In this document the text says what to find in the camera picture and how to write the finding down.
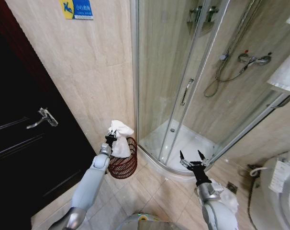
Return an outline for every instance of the label on toilet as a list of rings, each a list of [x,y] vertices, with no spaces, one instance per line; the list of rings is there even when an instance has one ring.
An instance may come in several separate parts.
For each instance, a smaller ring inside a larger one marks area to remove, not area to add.
[[[282,193],[284,182],[289,175],[290,166],[282,161],[277,161],[268,187],[276,193]]]

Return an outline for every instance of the door lever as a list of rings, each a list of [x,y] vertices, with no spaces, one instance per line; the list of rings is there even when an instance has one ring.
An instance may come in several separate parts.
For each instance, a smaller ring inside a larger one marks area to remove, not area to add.
[[[35,122],[32,125],[27,126],[26,128],[34,128],[34,127],[38,126],[39,124],[41,124],[43,121],[48,121],[48,123],[51,126],[57,126],[58,125],[58,122],[50,114],[50,112],[47,110],[47,108],[46,109],[40,108],[38,113],[40,113],[42,115],[41,120],[39,120],[38,122]]]

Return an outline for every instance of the shower door handle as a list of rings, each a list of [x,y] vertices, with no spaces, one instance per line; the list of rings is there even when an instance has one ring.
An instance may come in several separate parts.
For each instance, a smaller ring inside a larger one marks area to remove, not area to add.
[[[193,83],[193,81],[194,81],[194,79],[191,78],[191,79],[189,80],[188,84],[187,84],[187,87],[185,88],[185,91],[184,91],[184,93],[183,93],[183,96],[182,96],[182,99],[181,99],[181,103],[180,103],[181,106],[184,106],[184,105],[185,105],[185,96],[187,95],[188,90],[189,90],[189,87],[190,87],[190,85]]]

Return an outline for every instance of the door handle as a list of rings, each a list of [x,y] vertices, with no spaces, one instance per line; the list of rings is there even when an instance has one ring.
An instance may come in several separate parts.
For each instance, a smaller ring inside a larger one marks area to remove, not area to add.
[[[184,105],[185,105],[185,96],[187,95],[188,90],[189,90],[189,87],[190,87],[190,85],[193,83],[193,81],[194,81],[194,79],[191,78],[191,79],[189,80],[188,84],[187,84],[187,87],[185,88],[185,91],[184,91],[184,93],[183,93],[183,96],[182,96],[182,99],[181,99],[181,103],[180,103],[181,106],[184,106]]]
[[[27,126],[26,128],[34,128],[34,127],[38,126],[39,124],[41,124],[43,121],[48,121],[48,123],[51,126],[57,126],[58,125],[58,122],[50,114],[50,112],[47,110],[47,108],[46,109],[40,108],[40,110],[38,111],[38,113],[40,113],[42,115],[41,120],[35,122],[32,125]]]

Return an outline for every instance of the robotic arm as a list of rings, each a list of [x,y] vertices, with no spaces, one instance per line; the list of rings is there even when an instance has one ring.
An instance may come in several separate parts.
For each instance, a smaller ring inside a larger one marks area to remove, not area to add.
[[[87,210],[94,204],[99,192],[103,176],[110,163],[112,143],[115,135],[106,136],[106,143],[101,145],[99,154],[94,157],[90,168],[83,175],[74,192],[71,208],[49,230],[76,230],[83,222]]]
[[[196,186],[202,204],[202,215],[209,230],[238,230],[234,213],[223,203],[218,202],[223,187],[212,183],[204,169],[206,160],[204,155],[198,151],[202,161],[187,161],[180,151],[180,163],[191,170],[196,177]]]

